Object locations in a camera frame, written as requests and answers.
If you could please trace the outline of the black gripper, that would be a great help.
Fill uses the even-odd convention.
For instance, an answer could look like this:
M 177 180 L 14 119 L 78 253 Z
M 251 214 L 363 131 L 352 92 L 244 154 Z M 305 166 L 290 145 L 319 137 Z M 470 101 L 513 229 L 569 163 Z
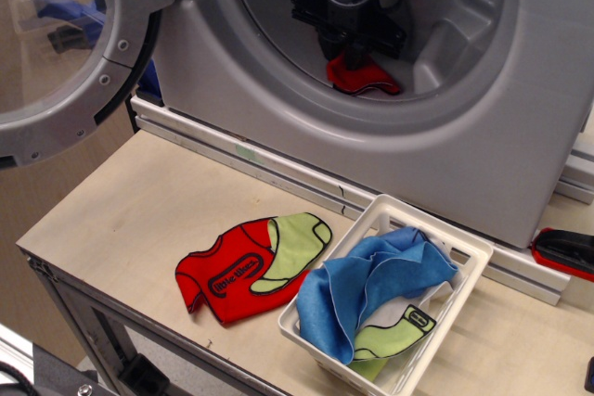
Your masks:
M 360 70 L 369 52 L 398 58 L 407 33 L 391 15 L 403 4 L 394 0 L 291 0 L 294 19 L 313 26 L 324 58 L 332 61 L 344 51 L 346 69 Z

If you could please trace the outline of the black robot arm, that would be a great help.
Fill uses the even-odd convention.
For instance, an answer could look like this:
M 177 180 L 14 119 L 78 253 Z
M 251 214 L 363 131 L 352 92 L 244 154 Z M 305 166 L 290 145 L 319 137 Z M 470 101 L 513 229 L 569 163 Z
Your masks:
M 348 70 L 363 67 L 372 51 L 398 58 L 407 33 L 391 15 L 403 0 L 291 0 L 291 16 L 316 29 L 327 60 L 343 57 Z

